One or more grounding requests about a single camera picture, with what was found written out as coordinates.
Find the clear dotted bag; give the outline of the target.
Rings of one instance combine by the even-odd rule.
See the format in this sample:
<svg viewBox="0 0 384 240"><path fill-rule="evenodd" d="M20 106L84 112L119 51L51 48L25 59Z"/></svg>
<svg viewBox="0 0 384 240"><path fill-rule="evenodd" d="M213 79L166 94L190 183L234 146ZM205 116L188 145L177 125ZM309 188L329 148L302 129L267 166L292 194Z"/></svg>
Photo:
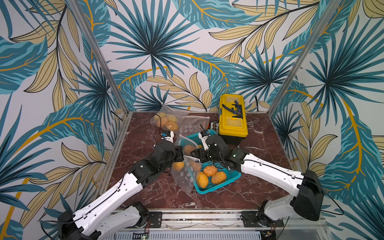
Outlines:
<svg viewBox="0 0 384 240"><path fill-rule="evenodd" d="M180 123L178 134L189 136L207 129L210 123L210 117L207 116L186 116Z"/></svg>
<svg viewBox="0 0 384 240"><path fill-rule="evenodd" d="M193 140L188 139L181 134L179 134L176 139L176 145L181 146L182 148L185 145L194 145L196 146L196 149L199 148L199 146ZM174 171L171 168L171 175L175 183L186 193L190 193L195 187L194 181L196 180L196 173L198 173L193 171L191 167L192 161L200 163L198 160L193 159L192 156L184 155L184 168L180 172Z"/></svg>

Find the teal plastic basket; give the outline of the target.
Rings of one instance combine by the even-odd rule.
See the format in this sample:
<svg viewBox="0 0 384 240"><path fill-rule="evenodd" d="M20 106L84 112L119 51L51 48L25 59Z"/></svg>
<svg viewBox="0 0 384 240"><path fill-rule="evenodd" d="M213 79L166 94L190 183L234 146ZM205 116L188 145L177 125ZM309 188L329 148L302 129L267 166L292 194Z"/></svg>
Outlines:
<svg viewBox="0 0 384 240"><path fill-rule="evenodd" d="M201 140L199 139L199 136L198 136L199 133L196 133L196 134L193 134L193 135L190 135L190 136L187 136L186 138L188 139L191 139L193 140L197 145L202 145L202 142ZM218 184L218 185L214 185L212 184L211 182L211 178L212 177L208 177L209 178L209 184L208 186L205 188L205 189L201 189L198 185L197 185L197 182L196 180L194 181L194 185L195 185L195 189L196 191L201 194L201 195L204 195L204 194L207 194L207 193L210 193L210 192L213 192L213 191L216 191L218 190L219 188L222 188L226 185L229 185L231 183L233 183L234 181L236 181L237 179L239 179L241 177L241 173L239 172L236 172L236 171L233 171L233 170L229 170L227 168L224 168L221 164L219 163L214 163L214 162L206 162L206 163L201 163L202 164L202 167L201 167L201 172L203 171L203 169L206 167L206 166L215 166L217 169L218 169L218 172L225 172L227 174L227 180L221 184Z"/></svg>

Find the yellow potato top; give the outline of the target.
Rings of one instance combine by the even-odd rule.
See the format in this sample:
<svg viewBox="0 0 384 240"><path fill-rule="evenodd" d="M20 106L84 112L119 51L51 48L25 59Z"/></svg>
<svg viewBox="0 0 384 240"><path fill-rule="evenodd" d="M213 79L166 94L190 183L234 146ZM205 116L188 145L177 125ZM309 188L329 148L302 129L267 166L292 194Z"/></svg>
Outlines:
<svg viewBox="0 0 384 240"><path fill-rule="evenodd" d="M176 132L179 129L179 125L174 121L168 121L165 125L165 128L169 131Z"/></svg>

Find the yellow potato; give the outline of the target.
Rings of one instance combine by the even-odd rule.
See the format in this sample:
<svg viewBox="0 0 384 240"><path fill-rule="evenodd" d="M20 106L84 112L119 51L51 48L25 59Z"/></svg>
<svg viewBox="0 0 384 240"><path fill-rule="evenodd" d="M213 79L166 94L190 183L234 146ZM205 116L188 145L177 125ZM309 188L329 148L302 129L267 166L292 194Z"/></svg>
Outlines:
<svg viewBox="0 0 384 240"><path fill-rule="evenodd" d="M154 115L154 120L159 121L160 119L165 118L166 116L167 116L167 114L165 114L165 113L157 113Z"/></svg>
<svg viewBox="0 0 384 240"><path fill-rule="evenodd" d="M165 128L169 131L176 132L179 129L179 125L174 121L168 121L165 125Z"/></svg>

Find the clear zipper bag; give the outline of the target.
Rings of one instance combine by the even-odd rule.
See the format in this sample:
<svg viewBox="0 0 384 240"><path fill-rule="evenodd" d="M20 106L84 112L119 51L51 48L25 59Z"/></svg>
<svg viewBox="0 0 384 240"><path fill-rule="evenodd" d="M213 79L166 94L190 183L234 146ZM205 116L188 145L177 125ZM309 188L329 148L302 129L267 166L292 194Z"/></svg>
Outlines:
<svg viewBox="0 0 384 240"><path fill-rule="evenodd" d="M165 104L162 104L160 110L150 119L151 127L158 127L163 130L179 132L182 122L189 115L187 110L174 110Z"/></svg>

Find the greenish potato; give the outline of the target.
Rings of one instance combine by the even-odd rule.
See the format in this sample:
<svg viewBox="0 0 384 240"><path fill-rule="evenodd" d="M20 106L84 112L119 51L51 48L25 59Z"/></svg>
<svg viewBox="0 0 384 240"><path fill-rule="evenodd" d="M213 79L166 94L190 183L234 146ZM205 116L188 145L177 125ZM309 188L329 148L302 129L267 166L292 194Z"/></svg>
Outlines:
<svg viewBox="0 0 384 240"><path fill-rule="evenodd" d="M166 118L168 119L169 122L178 122L178 118L175 115L172 114L167 114Z"/></svg>

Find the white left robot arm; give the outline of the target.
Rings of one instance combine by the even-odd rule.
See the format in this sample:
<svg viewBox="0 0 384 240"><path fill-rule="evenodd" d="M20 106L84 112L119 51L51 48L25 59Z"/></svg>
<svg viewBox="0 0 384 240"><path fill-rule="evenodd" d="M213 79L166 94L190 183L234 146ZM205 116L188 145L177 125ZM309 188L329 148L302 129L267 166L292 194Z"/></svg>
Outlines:
<svg viewBox="0 0 384 240"><path fill-rule="evenodd" d="M74 213L61 214L57 220L59 239L103 240L127 227L143 227L149 212L142 203L136 202L118 214L114 210L183 160L181 146L161 140L152 153L129 166L122 179L92 203Z"/></svg>

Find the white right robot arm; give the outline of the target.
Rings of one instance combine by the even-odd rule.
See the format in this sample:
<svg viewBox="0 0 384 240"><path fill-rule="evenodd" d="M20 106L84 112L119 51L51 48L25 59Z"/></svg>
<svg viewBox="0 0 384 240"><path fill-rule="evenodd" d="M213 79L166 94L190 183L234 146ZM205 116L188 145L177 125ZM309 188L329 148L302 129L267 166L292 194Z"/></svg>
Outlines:
<svg viewBox="0 0 384 240"><path fill-rule="evenodd" d="M259 209L261 218L277 221L298 215L310 221L319 220L325 191L315 172L286 169L243 149L232 149L216 134L200 132L198 136L203 146L192 151L193 158L201 163L212 161L228 170L258 177L288 193L286 197L263 202Z"/></svg>

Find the potato orange middle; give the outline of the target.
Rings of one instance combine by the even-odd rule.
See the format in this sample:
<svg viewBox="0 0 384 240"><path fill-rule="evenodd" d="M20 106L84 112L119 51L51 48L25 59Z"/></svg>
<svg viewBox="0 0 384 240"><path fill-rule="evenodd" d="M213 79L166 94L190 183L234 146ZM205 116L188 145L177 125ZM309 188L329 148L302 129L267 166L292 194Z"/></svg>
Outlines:
<svg viewBox="0 0 384 240"><path fill-rule="evenodd" d="M206 166L206 167L203 169L203 173L204 173L207 177L212 177L212 176L215 175L217 172L218 172L218 169L217 169L215 166Z"/></svg>

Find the yellow black toolbox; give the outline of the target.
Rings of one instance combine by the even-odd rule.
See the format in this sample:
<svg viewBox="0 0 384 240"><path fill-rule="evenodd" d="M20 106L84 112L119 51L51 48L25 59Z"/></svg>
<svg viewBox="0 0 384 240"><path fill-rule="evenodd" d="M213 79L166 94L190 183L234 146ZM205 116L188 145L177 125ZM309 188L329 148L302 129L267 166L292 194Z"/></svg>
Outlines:
<svg viewBox="0 0 384 240"><path fill-rule="evenodd" d="M229 108L234 108L233 104L235 100L242 105L243 119L234 118L235 115L222 107L222 104L225 104ZM236 146L248 136L245 102L241 95L223 94L220 97L218 135L224 139L226 144Z"/></svg>

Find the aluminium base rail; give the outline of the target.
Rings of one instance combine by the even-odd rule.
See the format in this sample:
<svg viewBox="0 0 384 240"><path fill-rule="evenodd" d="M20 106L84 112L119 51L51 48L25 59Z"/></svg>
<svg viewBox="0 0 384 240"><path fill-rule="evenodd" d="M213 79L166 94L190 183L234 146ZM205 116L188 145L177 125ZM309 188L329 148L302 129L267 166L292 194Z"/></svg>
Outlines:
<svg viewBox="0 0 384 240"><path fill-rule="evenodd" d="M146 230L125 228L109 240L331 240L324 218L317 222L297 216L268 227L251 222L254 210L151 209Z"/></svg>

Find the aluminium corner post left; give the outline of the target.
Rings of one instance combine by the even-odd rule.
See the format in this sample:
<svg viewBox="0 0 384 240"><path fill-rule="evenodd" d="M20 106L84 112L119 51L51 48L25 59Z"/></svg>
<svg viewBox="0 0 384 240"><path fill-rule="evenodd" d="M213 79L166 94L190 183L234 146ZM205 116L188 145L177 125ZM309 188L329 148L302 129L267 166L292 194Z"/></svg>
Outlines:
<svg viewBox="0 0 384 240"><path fill-rule="evenodd" d="M107 79L107 82L109 83L109 85L112 89L112 92L115 94L118 104L122 108L124 114L128 115L129 110L126 107L125 101L122 98L122 96L118 90L118 86L114 80L112 72L109 69L108 64L107 64L107 62L106 62L106 60L102 54L102 51L99 47L99 44L97 43L97 40L96 40L95 35L91 29L91 26L87 22L87 18L85 16L80 4L79 4L79 1L69 0L69 1L67 1L67 3L68 3L68 6L71 8L75 19L78 21L78 24L79 24L81 30L83 31L83 34L85 35L85 38L88 41L91 50L94 52L95 58L96 58L97 62L99 63L99 66L101 67L102 71L104 72L106 79Z"/></svg>

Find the aluminium corner post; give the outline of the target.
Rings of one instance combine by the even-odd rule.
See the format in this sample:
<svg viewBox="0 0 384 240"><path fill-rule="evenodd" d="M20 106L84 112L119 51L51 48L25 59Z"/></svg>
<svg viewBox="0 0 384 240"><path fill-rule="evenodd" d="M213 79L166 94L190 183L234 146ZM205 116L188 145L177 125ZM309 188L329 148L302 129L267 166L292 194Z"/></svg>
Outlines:
<svg viewBox="0 0 384 240"><path fill-rule="evenodd" d="M327 27L328 22L332 18L334 12L336 11L337 7L341 3L341 0L337 1L330 1L330 3L327 5L324 14L320 17L319 23L315 26L313 33L309 36L308 41L306 42L304 49L299 54L297 60L295 61L295 64L293 65L292 69L290 70L285 82L282 84L279 92L276 94L276 97L274 98L273 103L271 104L268 115L271 117L276 111L277 107L284 97L286 91L288 90L289 86L291 85L292 81L294 80L294 77L296 76L298 70L300 69L302 63L308 56L308 54L313 49L314 45L316 44L317 40L322 35L322 32Z"/></svg>
<svg viewBox="0 0 384 240"><path fill-rule="evenodd" d="M99 63L99 66L101 67L102 71L104 72L106 79L107 79L107 82L109 83L109 85L112 89L112 92L115 94L118 104L122 108L124 114L128 115L129 110L126 107L125 101L122 98L122 96L118 90L118 86L114 80L112 72L109 69L108 64L107 64L107 62L106 62L106 60L102 54L102 51L99 47L99 44L97 43L97 40L96 40L95 35L91 29L91 26L87 22L87 18L85 16L80 4L79 4L79 1L69 0L69 1L67 1L67 3L68 3L68 6L71 8L75 19L78 21L78 24L79 24L81 30L83 31L83 34L85 35L85 38L88 41L91 50L94 52L95 58L96 58L97 62Z"/></svg>

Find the aluminium corner post right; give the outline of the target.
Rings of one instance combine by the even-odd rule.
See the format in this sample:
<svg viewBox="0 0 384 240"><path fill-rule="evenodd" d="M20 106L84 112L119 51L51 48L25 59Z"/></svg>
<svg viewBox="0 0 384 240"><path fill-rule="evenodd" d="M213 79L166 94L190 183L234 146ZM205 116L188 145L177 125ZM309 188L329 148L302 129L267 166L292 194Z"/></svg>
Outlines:
<svg viewBox="0 0 384 240"><path fill-rule="evenodd" d="M295 64L293 65L292 69L290 70L285 82L282 84L279 92L276 94L276 97L274 98L273 103L271 104L268 115L271 117L276 111L277 107L284 97L286 91L288 90L289 86L291 85L292 81L294 80L294 77L296 76L298 70L300 69L302 63L308 56L308 54L313 49L314 45L316 44L317 40L322 35L322 32L327 27L328 22L332 18L334 12L336 11L337 7L341 3L341 0L337 1L330 1L330 3L327 5L324 14L320 17L319 23L315 26L313 33L309 36L308 41L306 42L304 49L299 54L297 60L295 61Z"/></svg>

